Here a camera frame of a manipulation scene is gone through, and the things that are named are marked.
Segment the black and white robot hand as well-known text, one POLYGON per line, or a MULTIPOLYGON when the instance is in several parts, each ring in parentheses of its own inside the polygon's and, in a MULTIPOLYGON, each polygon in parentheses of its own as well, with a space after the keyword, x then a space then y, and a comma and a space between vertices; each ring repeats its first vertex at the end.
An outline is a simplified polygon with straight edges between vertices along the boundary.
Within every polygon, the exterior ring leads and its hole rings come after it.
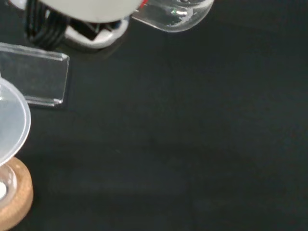
POLYGON ((144 0, 11 0, 24 14, 27 40, 46 51, 68 41, 102 50, 124 35, 144 0))

